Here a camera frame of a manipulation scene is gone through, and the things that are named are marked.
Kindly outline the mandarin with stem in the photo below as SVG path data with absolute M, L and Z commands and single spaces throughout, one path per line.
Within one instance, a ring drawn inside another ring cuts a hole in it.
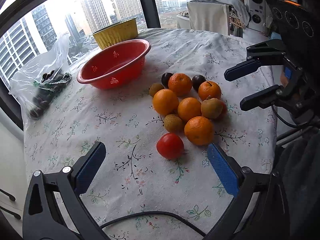
M 215 83 L 214 81 L 205 81 L 201 83 L 198 90 L 198 95 L 202 101 L 206 100 L 207 98 L 221 98 L 221 88 L 220 86 Z

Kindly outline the dark plum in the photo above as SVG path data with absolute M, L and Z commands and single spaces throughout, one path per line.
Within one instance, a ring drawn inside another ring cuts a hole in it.
M 168 83 L 170 78 L 173 76 L 172 73 L 164 73 L 161 77 L 161 83 L 165 88 L 169 88 Z
M 199 87 L 202 83 L 206 82 L 206 78 L 202 75 L 195 75 L 192 78 L 192 83 L 193 83 L 193 89 L 195 91 L 199 91 Z

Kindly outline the green-brown small fruit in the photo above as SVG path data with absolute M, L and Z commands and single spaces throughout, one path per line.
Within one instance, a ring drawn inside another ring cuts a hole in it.
M 222 101 L 216 98 L 204 100 L 201 103 L 201 113 L 207 119 L 216 119 L 222 113 Z

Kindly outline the bumpy mandarin orange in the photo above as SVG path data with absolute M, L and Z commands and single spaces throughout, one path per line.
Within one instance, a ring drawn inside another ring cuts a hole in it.
M 176 73 L 170 77 L 168 87 L 177 96 L 185 96 L 192 89 L 193 83 L 190 77 L 186 74 Z

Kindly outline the small mandarin orange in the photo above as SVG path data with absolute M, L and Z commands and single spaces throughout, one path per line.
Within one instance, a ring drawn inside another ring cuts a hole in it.
M 185 98 L 179 103 L 177 113 L 184 122 L 188 122 L 190 119 L 202 115 L 201 103 L 196 98 Z

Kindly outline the large smooth orange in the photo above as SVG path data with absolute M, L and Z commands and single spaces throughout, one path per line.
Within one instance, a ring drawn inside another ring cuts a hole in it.
M 179 99 L 172 90 L 161 89 L 154 95 L 152 105 L 158 114 L 166 116 L 178 108 Z

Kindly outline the red tomato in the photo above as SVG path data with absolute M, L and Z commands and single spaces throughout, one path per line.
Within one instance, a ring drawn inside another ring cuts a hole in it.
M 172 160 L 181 157 L 184 151 L 184 144 L 178 135 L 167 133 L 157 141 L 156 148 L 162 157 Z
M 222 111 L 221 111 L 221 113 L 220 113 L 220 115 L 218 117 L 219 120 L 223 119 L 226 116 L 227 112 L 228 112 L 227 105 L 222 100 L 221 100 L 221 105 L 222 105 Z

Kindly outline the brown longan fruit back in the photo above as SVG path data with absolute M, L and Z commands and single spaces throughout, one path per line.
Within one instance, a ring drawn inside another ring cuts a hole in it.
M 153 83 L 149 88 L 149 95 L 154 97 L 155 94 L 162 89 L 164 89 L 164 86 L 161 83 Z

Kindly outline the clothes drying rack with laundry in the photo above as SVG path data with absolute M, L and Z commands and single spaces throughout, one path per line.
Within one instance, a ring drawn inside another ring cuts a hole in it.
M 191 0 L 177 16 L 177 29 L 205 30 L 242 36 L 251 16 L 241 0 Z

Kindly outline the floral white tablecloth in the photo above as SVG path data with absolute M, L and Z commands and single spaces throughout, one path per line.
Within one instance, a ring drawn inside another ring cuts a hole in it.
M 242 38 L 187 29 L 147 29 L 151 43 L 141 76 L 119 89 L 99 90 L 72 78 L 44 116 L 27 125 L 24 158 L 27 178 L 36 170 L 58 172 L 73 165 L 97 141 L 106 158 L 81 199 L 95 221 L 104 224 L 152 210 L 176 213 L 208 232 L 232 200 L 214 172 L 204 147 L 184 139 L 185 154 L 167 160 L 156 150 L 166 133 L 152 106 L 149 87 L 164 73 L 200 74 L 222 90 L 227 114 L 215 124 L 215 142 L 241 166 L 269 173 L 276 143 L 270 109 L 240 109 L 240 101 L 273 85 L 272 69 L 233 82 L 226 69 L 244 61 Z

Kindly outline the yellow foil container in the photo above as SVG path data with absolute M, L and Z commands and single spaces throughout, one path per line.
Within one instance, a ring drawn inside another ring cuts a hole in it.
M 93 33 L 101 50 L 123 41 L 135 39 L 137 36 L 138 29 L 135 18 L 114 23 Z

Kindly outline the red plastic colander bowl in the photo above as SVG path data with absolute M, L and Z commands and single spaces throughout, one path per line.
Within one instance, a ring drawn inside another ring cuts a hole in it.
M 114 44 L 88 60 L 79 70 L 78 83 L 98 89 L 113 89 L 137 79 L 143 70 L 151 43 L 134 39 Z

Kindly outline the clear plastic bag of fruit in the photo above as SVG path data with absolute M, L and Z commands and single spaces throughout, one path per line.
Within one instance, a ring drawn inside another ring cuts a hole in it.
M 31 59 L 11 78 L 9 94 L 27 117 L 40 118 L 71 81 L 68 51 L 69 37 L 65 33 L 51 50 Z

